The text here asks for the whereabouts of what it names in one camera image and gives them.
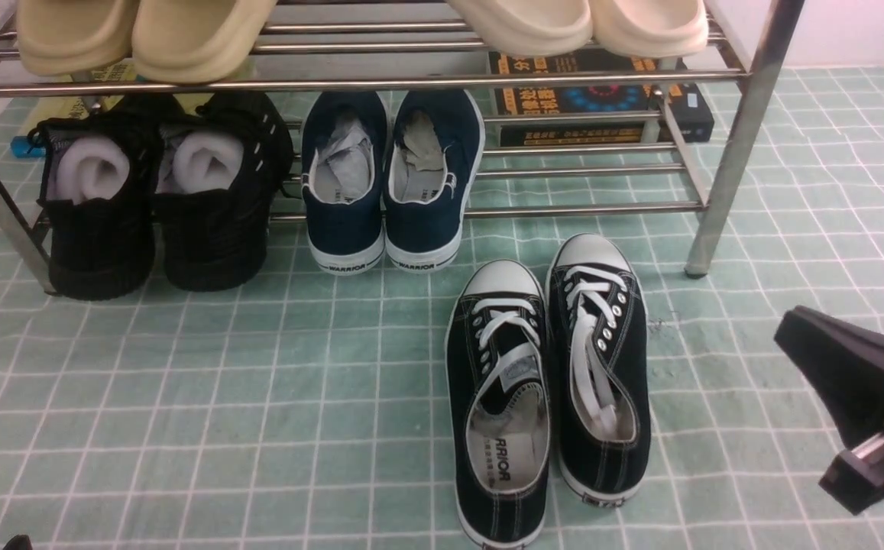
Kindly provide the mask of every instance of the sneaker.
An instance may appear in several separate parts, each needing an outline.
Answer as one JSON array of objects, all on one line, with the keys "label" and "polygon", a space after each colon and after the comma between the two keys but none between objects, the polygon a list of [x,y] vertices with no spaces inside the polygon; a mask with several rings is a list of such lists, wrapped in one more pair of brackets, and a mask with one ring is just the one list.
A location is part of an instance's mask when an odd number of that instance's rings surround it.
[{"label": "sneaker", "polygon": [[312,257],[334,275],[365,272],[384,255],[380,203],[387,110],[377,92],[323,92],[302,133]]},{"label": "sneaker", "polygon": [[285,122],[266,94],[222,92],[160,131],[151,203],[167,279],[193,292],[242,285],[264,264],[271,202],[292,167]]},{"label": "sneaker", "polygon": [[651,438],[638,279],[615,244],[578,235],[550,264],[546,295],[561,474],[585,502],[620,506],[640,487]]},{"label": "sneaker", "polygon": [[85,119],[50,118],[29,136],[44,147],[37,203],[51,228],[48,278],[72,299],[114,299],[148,278],[154,244],[148,181],[158,163],[157,116],[183,113],[164,95],[126,96]]},{"label": "sneaker", "polygon": [[448,324],[455,504],[466,535],[486,548],[522,548],[543,526],[550,454],[545,330],[540,285],[510,260],[476,272]]},{"label": "sneaker", "polygon": [[408,92],[393,126],[384,192],[387,254],[405,271],[451,264],[479,171],[486,126],[464,90]]}]

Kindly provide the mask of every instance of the shoelace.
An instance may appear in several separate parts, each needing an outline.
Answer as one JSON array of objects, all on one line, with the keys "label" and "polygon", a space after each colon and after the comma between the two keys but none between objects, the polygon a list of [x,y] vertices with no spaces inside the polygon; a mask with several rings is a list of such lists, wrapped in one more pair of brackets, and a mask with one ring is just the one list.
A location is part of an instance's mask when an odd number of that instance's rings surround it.
[{"label": "shoelace", "polygon": [[[491,299],[481,299],[479,302],[476,302],[476,306],[472,309],[472,315],[476,316],[479,314],[481,310],[491,309],[491,307],[511,307],[510,311],[491,311],[490,321],[487,322],[486,326],[480,328],[476,331],[476,339],[479,341],[479,351],[483,352],[481,355],[481,361],[483,361],[483,374],[488,374],[486,376],[486,380],[484,380],[483,384],[479,387],[479,391],[476,394],[476,400],[478,401],[481,396],[486,394],[486,391],[490,389],[490,386],[493,386],[495,380],[500,378],[500,374],[506,370],[507,367],[512,365],[517,359],[520,359],[524,356],[524,353],[517,354],[507,353],[505,355],[501,355],[500,359],[497,360],[494,367],[493,359],[490,356],[490,352],[486,349],[490,338],[493,338],[493,334],[497,331],[499,327],[504,325],[515,325],[523,329],[524,334],[529,339],[530,344],[533,344],[533,350],[536,352],[536,349],[539,349],[540,346],[540,337],[536,334],[536,328],[533,325],[529,324],[520,314],[518,309],[525,309],[528,311],[530,315],[536,315],[536,311],[533,310],[533,304],[527,302],[525,299],[515,299],[515,297],[491,297]],[[473,321],[472,326],[476,327],[481,325],[481,317],[475,317],[476,320]]]},{"label": "shoelace", "polygon": [[[626,283],[622,277],[594,269],[592,267],[574,266],[564,275],[568,280],[574,275],[585,274],[599,279],[601,282],[586,282],[578,279],[578,284],[568,283],[564,288],[567,292],[568,310],[575,310],[575,326],[571,335],[571,393],[577,398],[578,406],[584,407],[591,420],[591,431],[598,438],[613,438],[617,434],[617,407],[615,394],[608,380],[608,373],[604,365],[598,360],[594,348],[606,351],[608,342],[613,337],[612,331],[617,328],[617,317],[623,315],[622,309],[616,304],[609,306],[605,302],[602,293],[609,293],[613,286],[617,285],[620,291],[628,292]],[[620,303],[627,303],[627,298],[619,295]],[[601,335],[594,333],[594,327],[598,324],[596,317],[586,302],[601,311],[605,316],[608,327],[604,328]]]}]

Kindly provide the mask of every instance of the shoe rack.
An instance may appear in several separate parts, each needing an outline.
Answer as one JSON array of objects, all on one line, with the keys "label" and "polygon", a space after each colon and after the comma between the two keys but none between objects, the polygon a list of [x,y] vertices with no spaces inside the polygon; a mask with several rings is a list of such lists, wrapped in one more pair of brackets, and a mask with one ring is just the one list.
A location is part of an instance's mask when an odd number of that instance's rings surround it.
[{"label": "shoe rack", "polygon": [[[555,177],[609,177],[644,174],[678,174],[684,188],[686,201],[674,202],[626,202],[600,203],[598,205],[551,205],[528,206],[528,208],[469,209],[469,218],[494,218],[515,216],[567,216],[567,215],[641,215],[641,213],[696,212],[700,223],[686,258],[686,275],[704,277],[710,269],[720,235],[724,232],[727,215],[750,158],[757,132],[762,125],[769,100],[781,72],[798,16],[805,0],[772,0],[755,55],[748,60],[735,49],[737,36],[729,25],[717,20],[717,6],[708,6],[711,18],[710,47],[724,60],[722,70],[675,70],[676,60],[662,60],[655,72],[568,73],[553,76],[493,76],[493,74],[460,74],[460,76],[418,76],[410,78],[342,78],[342,79],[296,79],[252,80],[241,82],[215,82],[197,86],[177,86],[152,82],[92,82],[88,76],[76,76],[76,82],[68,83],[11,83],[0,84],[0,98],[20,97],[82,97],[86,104],[94,105],[99,96],[134,93],[187,93],[215,92],[221,90],[259,91],[322,91],[322,90],[414,90],[426,88],[504,88],[504,87],[566,87],[604,85],[652,85],[649,107],[638,112],[602,112],[589,115],[537,115],[539,121],[577,122],[588,121],[641,121],[644,122],[640,143],[605,145],[568,145],[552,147],[498,147],[487,149],[488,157],[526,157],[534,154],[575,156],[576,154],[671,154],[671,163],[627,164],[620,167],[546,167],[539,170],[484,170],[479,179],[528,179]],[[261,35],[320,36],[316,40],[296,44],[257,45],[253,56],[317,55],[318,53],[424,53],[486,51],[488,48],[479,38],[444,38],[438,40],[406,40],[410,34],[445,34],[448,32],[471,32],[463,21],[379,21],[379,22],[316,22],[315,24],[269,24]],[[350,42],[331,43],[322,41],[322,35],[348,35]],[[5,14],[0,24],[0,62],[19,59],[15,45],[12,14]],[[597,47],[589,43],[586,47]],[[742,98],[737,108],[733,126],[724,149],[724,156],[713,181],[704,181],[698,170],[693,152],[683,140],[662,90],[676,83],[737,83]],[[533,122],[537,116],[487,116],[487,125],[518,125]],[[669,126],[672,140],[658,141],[659,123]],[[298,212],[273,212],[273,223],[302,222],[305,216]],[[41,243],[48,226],[44,215],[29,222],[17,209],[15,202],[5,190],[0,179],[0,227],[4,230],[24,264],[44,287],[53,292],[47,279],[47,255]]]}]

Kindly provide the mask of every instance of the black knit sneaker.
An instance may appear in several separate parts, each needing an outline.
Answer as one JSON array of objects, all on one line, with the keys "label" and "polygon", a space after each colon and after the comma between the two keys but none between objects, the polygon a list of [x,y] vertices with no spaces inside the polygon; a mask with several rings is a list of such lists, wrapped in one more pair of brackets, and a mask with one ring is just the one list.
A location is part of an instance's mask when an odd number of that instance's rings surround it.
[{"label": "black knit sneaker", "polygon": [[114,299],[153,266],[148,182],[162,153],[156,116],[183,113],[170,96],[130,95],[85,119],[50,118],[31,132],[44,147],[37,203],[51,228],[48,277],[73,299]]},{"label": "black knit sneaker", "polygon": [[588,504],[620,506],[640,487],[651,439],[638,279],[615,244],[584,234],[558,251],[546,292],[561,474]]},{"label": "black knit sneaker", "polygon": [[152,185],[167,279],[212,292],[242,285],[266,257],[268,213],[292,167],[292,138],[266,94],[221,92],[198,116],[164,121]]},{"label": "black knit sneaker", "polygon": [[484,548],[522,548],[543,526],[550,456],[539,283],[515,261],[484,265],[445,342],[459,521]]}]

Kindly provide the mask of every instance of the rolled sock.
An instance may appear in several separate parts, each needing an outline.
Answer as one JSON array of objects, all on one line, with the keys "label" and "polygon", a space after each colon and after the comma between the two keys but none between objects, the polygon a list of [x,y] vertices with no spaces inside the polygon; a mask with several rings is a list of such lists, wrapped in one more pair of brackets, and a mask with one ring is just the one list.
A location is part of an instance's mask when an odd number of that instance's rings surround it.
[{"label": "rolled sock", "polygon": [[112,199],[130,175],[130,160],[116,143],[103,136],[75,140],[58,163],[58,199],[78,205],[90,199]]},{"label": "rolled sock", "polygon": [[195,131],[173,155],[173,178],[186,194],[227,189],[241,170],[245,147],[222,132]]}]

